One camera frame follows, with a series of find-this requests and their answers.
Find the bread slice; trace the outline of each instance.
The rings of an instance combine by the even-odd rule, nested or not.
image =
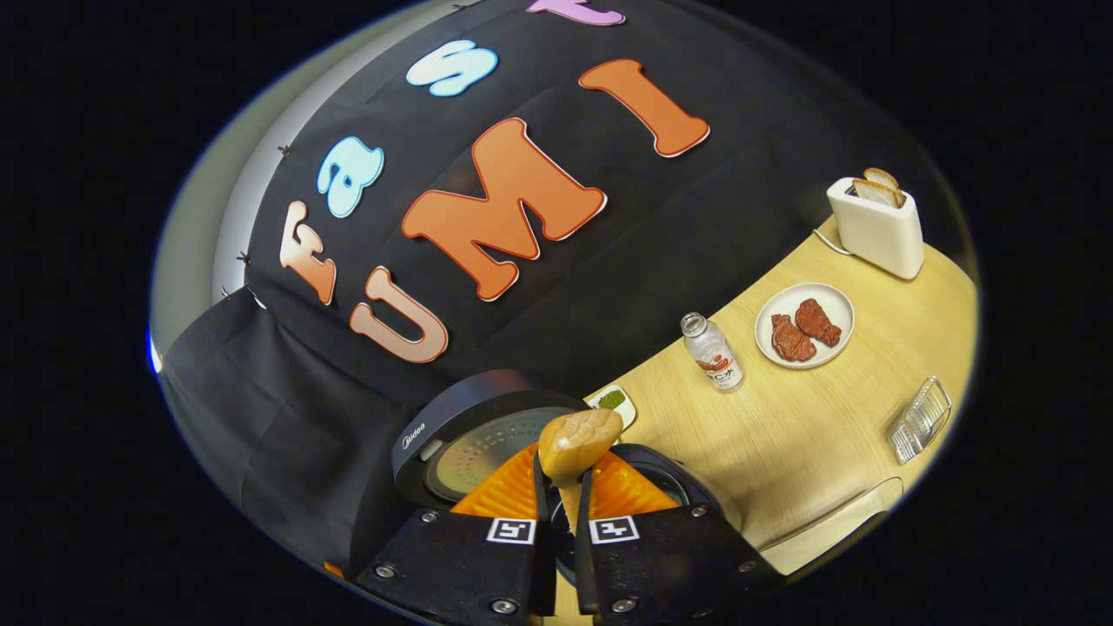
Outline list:
[[[854,193],[866,200],[873,200],[893,208],[900,208],[904,205],[904,194],[870,180],[860,178],[854,179]]]
[[[863,177],[870,183],[877,183],[878,185],[885,185],[886,187],[893,189],[894,192],[899,192],[900,187],[897,185],[897,179],[893,177],[892,174],[885,172],[884,169],[878,169],[876,167],[867,167]]]

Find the wire rack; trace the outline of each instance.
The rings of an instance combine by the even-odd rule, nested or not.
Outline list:
[[[900,464],[924,451],[946,426],[954,403],[935,376],[928,376],[889,428],[889,444]]]

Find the blue letter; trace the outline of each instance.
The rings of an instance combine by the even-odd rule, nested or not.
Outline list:
[[[499,65],[499,56],[485,48],[475,48],[474,41],[461,39],[449,41],[410,68],[406,81],[410,85],[429,85],[434,96],[455,96],[491,74]]]
[[[368,150],[359,139],[345,137],[325,155],[317,172],[317,190],[328,192],[328,211],[333,215],[347,217],[359,204],[363,188],[374,183],[382,170],[382,149]]]

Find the white toaster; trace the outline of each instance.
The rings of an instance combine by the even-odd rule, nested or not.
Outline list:
[[[924,265],[924,233],[916,198],[893,208],[854,194],[854,178],[839,178],[827,188],[843,247],[902,278],[915,278]]]

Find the steak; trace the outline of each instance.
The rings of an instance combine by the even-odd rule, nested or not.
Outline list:
[[[772,316],[772,349],[786,361],[807,361],[816,355],[811,340],[792,325],[788,315]]]
[[[843,334],[843,329],[827,319],[824,307],[819,306],[814,297],[801,302],[800,307],[796,310],[796,325],[804,334],[816,338],[830,348],[838,345],[839,336]]]

